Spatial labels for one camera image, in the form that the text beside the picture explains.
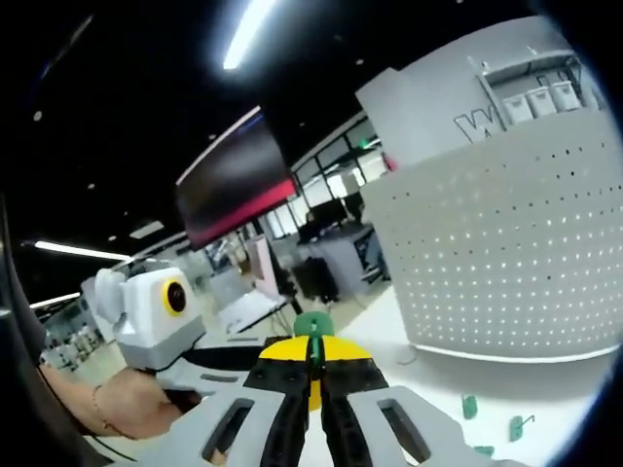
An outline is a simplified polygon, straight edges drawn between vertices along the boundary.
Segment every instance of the bracelet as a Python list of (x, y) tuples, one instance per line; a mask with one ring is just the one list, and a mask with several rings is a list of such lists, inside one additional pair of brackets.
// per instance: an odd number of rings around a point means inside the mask
[(133, 438), (132, 436), (127, 435), (126, 433), (121, 431), (119, 428), (117, 428), (115, 425), (113, 425), (108, 420), (106, 420), (106, 418), (104, 418), (104, 416), (103, 416), (103, 414), (101, 412), (101, 409), (99, 408), (99, 405), (97, 404), (97, 401), (96, 401), (96, 398), (95, 398), (95, 396), (97, 395), (97, 391), (99, 390), (100, 387), (101, 387), (101, 384), (96, 386), (95, 389), (93, 390), (92, 401), (93, 401), (93, 406), (95, 407), (95, 411), (97, 412), (97, 415), (99, 415), (99, 419), (101, 420), (101, 422), (103, 424), (104, 430), (112, 430), (118, 436), (123, 436), (124, 438), (128, 438), (129, 440), (135, 440), (135, 438)]

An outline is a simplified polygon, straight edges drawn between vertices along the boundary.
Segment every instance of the black ceiling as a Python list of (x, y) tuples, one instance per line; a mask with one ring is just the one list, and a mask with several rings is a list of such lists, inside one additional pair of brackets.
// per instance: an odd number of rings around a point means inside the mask
[[(355, 91), (388, 66), (404, 67), (466, 33), (529, 13), (496, 0), (421, 2), (416, 16), (404, 1), (278, 0), (248, 59), (225, 72), (221, 64), (247, 1), (105, 8), (55, 1), (26, 5), (14, 18), (16, 144), (3, 157), (2, 177), (31, 302), (78, 291), (111, 262), (25, 242), (133, 254), (180, 232), (175, 179), (210, 135), (253, 106), (262, 105), (291, 164), (360, 110)], [(156, 219), (163, 231), (128, 236)]]

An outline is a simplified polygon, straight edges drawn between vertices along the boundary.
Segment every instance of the white table surface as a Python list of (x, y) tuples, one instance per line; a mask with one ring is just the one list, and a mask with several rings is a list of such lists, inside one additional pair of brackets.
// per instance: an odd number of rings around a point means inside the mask
[(225, 306), (217, 313), (217, 317), (227, 334), (236, 334), (270, 316), (286, 302), (283, 297), (274, 299), (253, 289)]
[[(393, 287), (387, 288), (340, 333), (373, 355), (390, 385), (404, 385), (460, 423), (471, 446), (494, 446), (494, 459), (510, 458), (530, 466), (546, 465), (568, 442), (590, 409), (613, 355), (554, 364), (497, 363), (417, 352), (414, 363)], [(462, 417), (461, 394), (475, 395), (478, 415)], [(534, 415), (524, 437), (508, 441), (510, 419)], [(333, 462), (320, 424), (310, 416), (299, 467)]]

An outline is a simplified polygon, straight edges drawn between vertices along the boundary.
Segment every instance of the white partition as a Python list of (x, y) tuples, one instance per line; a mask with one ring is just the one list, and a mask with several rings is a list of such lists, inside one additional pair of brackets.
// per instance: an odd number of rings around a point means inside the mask
[(623, 151), (579, 109), (407, 166), (362, 188), (415, 345), (565, 361), (623, 328)]
[[(545, 18), (514, 19), (461, 37), (402, 70), (387, 69), (356, 95), (400, 167), (503, 131), (478, 73), (560, 51), (570, 47)], [(568, 79), (560, 68), (531, 72), (525, 65), (516, 79), (495, 85), (500, 100)], [(589, 73), (579, 66), (572, 72), (586, 106), (598, 108)]]

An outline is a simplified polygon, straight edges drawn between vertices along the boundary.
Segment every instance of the human hand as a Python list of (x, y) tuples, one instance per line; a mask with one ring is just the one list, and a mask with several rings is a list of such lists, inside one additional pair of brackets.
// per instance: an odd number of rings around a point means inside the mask
[[(198, 404), (201, 397), (190, 393)], [(134, 439), (151, 438), (168, 431), (182, 412), (166, 397), (156, 379), (125, 368), (93, 393), (93, 404), (108, 431)]]

